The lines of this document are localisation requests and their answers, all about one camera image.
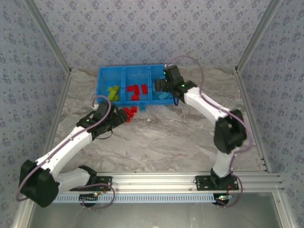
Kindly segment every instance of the patterned wallpaper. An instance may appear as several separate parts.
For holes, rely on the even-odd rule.
[[[304,2],[283,0],[242,76],[273,172],[304,228]]]
[[[35,0],[70,67],[235,66],[269,0]]]
[[[9,228],[21,164],[44,148],[65,73],[23,1],[0,9],[0,228]]]

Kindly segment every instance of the green block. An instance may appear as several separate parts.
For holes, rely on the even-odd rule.
[[[116,91],[112,90],[108,96],[109,100],[112,101],[114,99],[114,97],[116,96]]]
[[[119,86],[114,85],[114,86],[113,86],[113,90],[115,90],[116,92],[118,92],[118,90],[119,90]]]

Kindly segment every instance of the purple cable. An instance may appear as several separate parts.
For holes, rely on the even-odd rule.
[[[232,203],[231,205],[228,205],[228,206],[225,205],[225,206],[224,206],[224,207],[226,207],[226,208],[231,208],[231,207],[235,206],[235,205],[241,200],[242,195],[243,195],[243,184],[242,184],[242,181],[241,181],[241,179],[240,179],[237,175],[235,175],[235,174],[232,173],[232,170],[231,170],[231,169],[232,169],[232,163],[233,163],[233,161],[234,161],[234,158],[235,158],[236,154],[241,153],[241,152],[246,152],[246,151],[249,151],[249,150],[251,149],[251,147],[252,147],[252,145],[253,145],[254,139],[253,139],[252,134],[250,133],[250,129],[247,127],[247,125],[244,123],[244,121],[242,121],[242,120],[241,120],[240,118],[238,118],[236,115],[234,115],[234,114],[232,114],[232,113],[230,113],[230,112],[228,112],[228,111],[226,111],[226,110],[223,110],[223,109],[221,109],[220,107],[217,107],[216,105],[214,105],[213,103],[211,103],[210,101],[208,101],[208,100],[205,98],[205,96],[204,96],[204,94],[203,94],[203,92],[202,92],[203,84],[204,84],[204,72],[203,72],[203,69],[202,69],[200,63],[199,63],[195,58],[192,58],[192,57],[187,56],[187,55],[180,55],[180,56],[176,56],[175,58],[171,59],[171,61],[169,62],[169,64],[172,63],[173,61],[175,61],[176,59],[181,58],[181,57],[189,58],[189,59],[191,59],[194,63],[196,63],[196,64],[199,66],[199,70],[200,70],[201,77],[202,77],[202,80],[201,80],[201,83],[200,83],[200,87],[199,87],[199,95],[200,95],[200,97],[201,97],[207,104],[209,104],[210,106],[216,108],[217,110],[219,110],[219,111],[221,111],[221,112],[226,113],[227,115],[229,115],[229,116],[231,116],[232,118],[235,118],[237,121],[239,121],[239,122],[245,127],[245,129],[246,129],[246,131],[247,131],[247,133],[248,133],[248,136],[249,136],[249,146],[245,147],[244,149],[241,149],[241,150],[239,150],[239,151],[234,152],[234,154],[233,154],[233,156],[232,156],[232,158],[231,158],[230,164],[229,164],[229,174],[230,174],[231,176],[237,178],[237,180],[238,180],[238,182],[239,182],[239,184],[240,184],[240,187],[241,187],[241,193],[240,193],[239,198],[238,198],[234,203]]]
[[[104,205],[104,206],[101,206],[101,207],[93,207],[93,208],[89,208],[89,207],[86,207],[85,206],[85,200],[88,198],[88,197],[85,197],[82,202],[81,202],[81,205],[84,207],[84,208],[87,208],[89,210],[99,210],[99,209],[105,209],[105,208],[108,208],[109,206],[111,206],[113,203],[114,203],[114,200],[115,200],[115,190],[114,188],[109,185],[109,184],[104,184],[104,183],[98,183],[98,184],[90,184],[90,185],[85,185],[85,186],[81,186],[81,187],[77,187],[77,189],[86,189],[86,188],[89,188],[89,187],[95,187],[95,186],[106,186],[108,188],[110,188],[113,192],[113,197],[112,197],[112,200],[111,202],[109,202],[108,204]]]
[[[54,152],[52,152],[42,163],[40,163],[38,166],[36,166],[24,179],[23,181],[21,182],[21,184],[19,185],[19,188],[17,190],[17,193],[16,193],[16,196],[15,196],[15,199],[16,201],[18,202],[21,202],[21,201],[24,201],[24,200],[27,200],[28,198],[25,197],[25,198],[22,198],[20,199],[19,198],[19,194],[21,192],[21,189],[23,188],[24,184],[28,181],[28,179],[33,175],[33,173],[35,173],[41,166],[43,166],[48,160],[50,160],[52,157],[54,157],[54,155],[60,151],[65,145],[67,145],[72,139],[74,139],[75,137],[77,137],[78,135],[80,135],[81,133],[87,131],[87,130],[90,130],[94,127],[96,127],[97,125],[99,125],[103,120],[105,120],[105,118],[109,115],[110,111],[111,111],[111,101],[109,100],[109,98],[107,98],[106,96],[103,96],[103,95],[98,95],[98,96],[95,96],[94,99],[93,99],[93,103],[94,103],[94,100],[98,97],[102,97],[104,98],[105,100],[107,100],[108,104],[109,104],[109,107],[108,107],[108,110],[107,112],[105,113],[105,115],[95,124],[93,124],[92,126],[89,126],[77,133],[75,133],[71,138],[67,139],[65,142],[63,142]]]

